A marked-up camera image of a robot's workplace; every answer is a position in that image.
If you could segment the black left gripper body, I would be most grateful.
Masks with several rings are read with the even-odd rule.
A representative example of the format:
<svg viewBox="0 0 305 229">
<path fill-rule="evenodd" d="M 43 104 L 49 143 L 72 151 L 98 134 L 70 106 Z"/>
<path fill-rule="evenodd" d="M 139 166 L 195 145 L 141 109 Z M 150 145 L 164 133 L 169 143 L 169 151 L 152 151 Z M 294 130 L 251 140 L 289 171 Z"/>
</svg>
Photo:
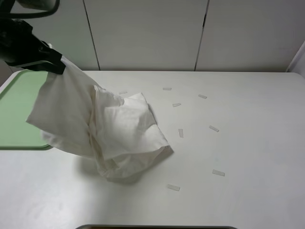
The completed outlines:
<svg viewBox="0 0 305 229">
<path fill-rule="evenodd" d="M 45 57 L 50 47 L 39 42 L 30 44 L 15 44 L 4 47 L 4 61 L 8 66 L 32 71 L 46 71 Z"/>
</svg>

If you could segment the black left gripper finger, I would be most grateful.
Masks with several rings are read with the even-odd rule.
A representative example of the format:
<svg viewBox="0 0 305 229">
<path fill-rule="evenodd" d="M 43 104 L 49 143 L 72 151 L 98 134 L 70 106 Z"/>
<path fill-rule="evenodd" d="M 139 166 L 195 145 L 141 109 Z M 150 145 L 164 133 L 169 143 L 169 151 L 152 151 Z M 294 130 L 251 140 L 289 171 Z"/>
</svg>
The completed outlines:
<svg viewBox="0 0 305 229">
<path fill-rule="evenodd" d="M 54 49 L 50 49 L 45 57 L 46 71 L 55 74 L 63 74 L 66 66 L 61 61 L 61 58 L 61 53 L 57 52 Z"/>
</svg>

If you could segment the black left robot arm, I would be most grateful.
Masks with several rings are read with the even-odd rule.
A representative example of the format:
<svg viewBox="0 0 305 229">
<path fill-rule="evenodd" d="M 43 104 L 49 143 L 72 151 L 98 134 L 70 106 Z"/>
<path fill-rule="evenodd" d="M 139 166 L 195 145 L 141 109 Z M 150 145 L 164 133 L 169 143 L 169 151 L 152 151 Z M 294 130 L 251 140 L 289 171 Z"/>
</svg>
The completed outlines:
<svg viewBox="0 0 305 229">
<path fill-rule="evenodd" d="M 32 33 L 23 20 L 0 20 L 0 59 L 8 66 L 63 74 L 62 54 Z"/>
</svg>

